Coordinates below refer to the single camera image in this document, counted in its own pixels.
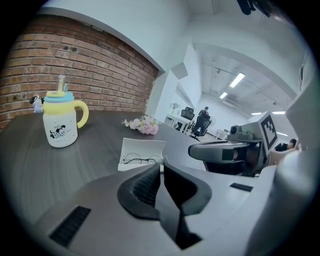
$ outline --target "white desk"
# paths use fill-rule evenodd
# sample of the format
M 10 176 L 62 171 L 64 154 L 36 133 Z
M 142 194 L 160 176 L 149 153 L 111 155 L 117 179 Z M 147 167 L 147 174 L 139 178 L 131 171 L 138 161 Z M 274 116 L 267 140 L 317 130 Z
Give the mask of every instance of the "white desk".
M 174 124 L 175 124 L 174 120 L 175 120 L 175 121 L 177 121 L 177 122 L 182 124 L 182 126 L 180 128 L 180 132 L 183 133 L 183 130 L 184 130 L 184 134 L 187 133 L 187 128 L 188 127 L 186 127 L 186 125 L 188 125 L 191 122 L 191 120 L 186 119 L 186 118 L 184 118 L 182 116 L 179 116 L 177 114 L 167 114 L 166 116 L 172 120 L 171 124 L 170 124 L 170 127 L 174 127 Z

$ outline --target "sippy cup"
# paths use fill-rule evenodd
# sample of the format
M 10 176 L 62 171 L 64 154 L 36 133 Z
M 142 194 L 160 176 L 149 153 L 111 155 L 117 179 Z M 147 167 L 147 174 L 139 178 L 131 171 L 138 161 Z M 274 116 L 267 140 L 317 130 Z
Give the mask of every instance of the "sippy cup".
M 43 103 L 43 124 L 49 144 L 55 148 L 69 146 L 78 137 L 77 128 L 88 120 L 89 110 L 81 100 L 74 100 L 67 89 L 65 76 L 58 76 L 58 90 L 48 91 Z M 82 119 L 77 123 L 75 107 L 83 111 Z

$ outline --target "pink flowers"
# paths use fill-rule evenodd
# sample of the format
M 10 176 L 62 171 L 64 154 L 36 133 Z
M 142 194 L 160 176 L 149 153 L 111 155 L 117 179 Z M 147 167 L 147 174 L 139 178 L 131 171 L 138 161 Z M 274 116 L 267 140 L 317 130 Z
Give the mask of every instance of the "pink flowers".
M 136 118 L 129 122 L 125 119 L 122 124 L 124 124 L 125 127 L 130 127 L 132 130 L 138 130 L 142 134 L 155 135 L 159 129 L 157 121 L 146 115 L 141 119 Z

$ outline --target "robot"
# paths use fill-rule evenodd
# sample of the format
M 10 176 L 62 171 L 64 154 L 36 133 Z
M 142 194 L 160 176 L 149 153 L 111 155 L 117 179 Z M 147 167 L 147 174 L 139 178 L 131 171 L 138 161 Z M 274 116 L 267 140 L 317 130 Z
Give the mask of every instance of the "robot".
M 278 165 L 267 166 L 278 138 L 265 112 L 231 127 L 225 141 L 189 147 L 189 155 L 204 161 L 208 171 L 173 166 L 165 157 L 164 182 L 156 163 L 86 184 L 40 218 L 36 240 L 64 255 L 272 253 L 297 225 L 319 185 L 319 81 L 313 59 L 306 58 L 301 94 L 286 111 L 301 149 Z M 254 167 L 247 165 L 248 150 L 257 153 Z M 167 198 L 162 209 L 157 207 L 160 191 Z

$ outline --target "small figurine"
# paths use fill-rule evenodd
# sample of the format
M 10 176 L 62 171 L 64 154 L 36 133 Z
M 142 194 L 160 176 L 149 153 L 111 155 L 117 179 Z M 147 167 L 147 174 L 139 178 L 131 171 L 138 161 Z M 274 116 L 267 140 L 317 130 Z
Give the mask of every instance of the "small figurine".
M 35 95 L 30 99 L 30 103 L 34 107 L 34 113 L 41 113 L 43 111 L 42 104 L 44 103 L 44 99 L 39 95 Z

